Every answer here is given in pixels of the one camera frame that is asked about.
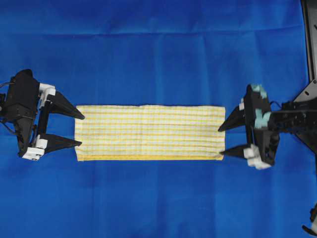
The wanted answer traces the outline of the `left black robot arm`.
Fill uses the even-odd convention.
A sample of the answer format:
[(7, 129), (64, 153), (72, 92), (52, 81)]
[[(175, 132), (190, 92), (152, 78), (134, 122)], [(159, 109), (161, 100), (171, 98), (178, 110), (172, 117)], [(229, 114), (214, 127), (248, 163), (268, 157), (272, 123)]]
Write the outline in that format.
[(50, 114), (85, 118), (53, 85), (37, 81), (30, 69), (19, 71), (6, 85), (7, 93), (0, 95), (0, 122), (13, 124), (10, 133), (17, 138), (19, 157), (37, 161), (47, 153), (82, 144), (47, 133)]

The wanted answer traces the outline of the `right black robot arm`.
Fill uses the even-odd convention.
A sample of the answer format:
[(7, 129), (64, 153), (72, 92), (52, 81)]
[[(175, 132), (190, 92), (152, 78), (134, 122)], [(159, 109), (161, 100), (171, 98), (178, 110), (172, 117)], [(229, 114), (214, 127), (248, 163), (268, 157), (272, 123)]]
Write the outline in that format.
[(309, 149), (317, 151), (317, 99), (289, 101), (272, 111), (267, 92), (259, 84), (249, 84), (241, 103), (219, 127), (223, 132), (244, 126), (246, 144), (220, 154), (242, 158), (258, 170), (274, 166), (281, 133), (296, 135)]

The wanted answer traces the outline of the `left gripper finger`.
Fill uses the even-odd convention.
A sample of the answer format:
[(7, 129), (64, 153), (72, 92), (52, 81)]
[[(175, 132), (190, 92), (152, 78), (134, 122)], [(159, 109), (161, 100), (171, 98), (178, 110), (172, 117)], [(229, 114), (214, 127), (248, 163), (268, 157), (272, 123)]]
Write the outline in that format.
[(65, 138), (54, 134), (41, 134), (41, 139), (47, 140), (47, 146), (45, 148), (45, 154), (61, 150), (80, 146), (81, 141)]
[(55, 95), (49, 94), (47, 100), (51, 103), (49, 106), (49, 113), (51, 114), (61, 114), (75, 119), (85, 118), (85, 116), (58, 91), (55, 92)]

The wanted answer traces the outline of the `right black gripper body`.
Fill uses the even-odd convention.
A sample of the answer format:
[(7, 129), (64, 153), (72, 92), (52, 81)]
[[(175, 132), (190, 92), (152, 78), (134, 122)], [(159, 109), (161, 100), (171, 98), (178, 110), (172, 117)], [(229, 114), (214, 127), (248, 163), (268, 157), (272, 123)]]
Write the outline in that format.
[(271, 107), (267, 92), (260, 84), (249, 84), (239, 109), (244, 111), (247, 144), (242, 156), (250, 167), (267, 169), (275, 164), (279, 133), (269, 129)]

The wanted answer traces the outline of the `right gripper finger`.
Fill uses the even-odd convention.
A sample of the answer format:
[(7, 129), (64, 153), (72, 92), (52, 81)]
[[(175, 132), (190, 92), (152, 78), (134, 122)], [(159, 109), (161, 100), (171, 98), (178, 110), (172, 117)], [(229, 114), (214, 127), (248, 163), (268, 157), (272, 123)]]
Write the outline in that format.
[(237, 158), (244, 158), (244, 150), (250, 148), (249, 145), (238, 145), (224, 151), (221, 151), (220, 154), (223, 156), (231, 156)]
[(227, 131), (229, 129), (237, 128), (245, 125), (245, 113), (244, 109), (240, 109), (237, 106), (229, 115), (229, 117), (218, 128), (218, 132)]

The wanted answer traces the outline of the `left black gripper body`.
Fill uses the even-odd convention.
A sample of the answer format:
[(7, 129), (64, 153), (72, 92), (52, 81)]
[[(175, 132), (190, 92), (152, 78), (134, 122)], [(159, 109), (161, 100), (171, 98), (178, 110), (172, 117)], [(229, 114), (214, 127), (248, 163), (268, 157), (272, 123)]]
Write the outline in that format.
[(0, 95), (1, 122), (13, 124), (18, 156), (37, 161), (45, 154), (48, 142), (41, 134), (46, 134), (48, 125), (51, 103), (47, 96), (55, 95), (55, 87), (37, 81), (30, 69), (18, 72), (7, 85), (7, 93)]

